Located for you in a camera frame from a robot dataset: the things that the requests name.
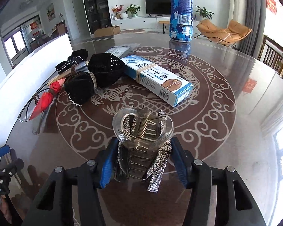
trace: round glass table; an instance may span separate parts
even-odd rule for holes
[[[171,107],[133,79],[123,76],[81,107],[64,90],[49,110],[33,121],[16,122],[7,144],[24,169],[10,184],[10,197],[22,218],[57,166],[78,167],[107,147],[113,115],[126,106],[164,110],[174,121],[184,149],[211,167],[233,166],[256,200],[267,225],[283,218],[283,80],[267,65],[205,39],[182,44],[166,34],[120,34],[73,45],[88,59],[112,46],[134,44],[142,56],[193,83],[189,97]],[[182,225],[191,190],[177,178],[169,160],[158,193],[134,178],[111,180],[98,190],[107,225]],[[79,220],[77,191],[73,208]],[[216,189],[212,189],[208,225],[214,225]]]

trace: flower vase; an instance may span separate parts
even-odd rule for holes
[[[122,19],[128,18],[128,14],[127,14],[127,13],[121,13],[121,18],[122,18]]]

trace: barcode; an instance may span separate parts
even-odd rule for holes
[[[159,95],[163,98],[163,99],[165,99],[165,100],[169,100],[169,95],[166,93],[166,92],[164,92],[162,89],[160,89],[160,91],[159,91]]]
[[[178,15],[178,24],[188,25],[188,16],[182,14]]]

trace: metal spring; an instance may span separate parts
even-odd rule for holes
[[[148,121],[149,121],[149,117],[142,118],[141,124],[137,132],[137,136],[136,136],[137,138],[142,139],[144,137],[148,125]]]

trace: red folded umbrella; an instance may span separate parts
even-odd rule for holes
[[[35,108],[33,109],[33,112],[29,118],[29,120],[32,120],[33,118],[36,118],[40,113],[45,111],[49,105],[52,103],[55,96],[59,94],[59,92],[62,89],[62,85],[64,84],[65,78],[59,79],[49,86],[49,91],[42,94],[40,97],[38,103],[36,104]]]

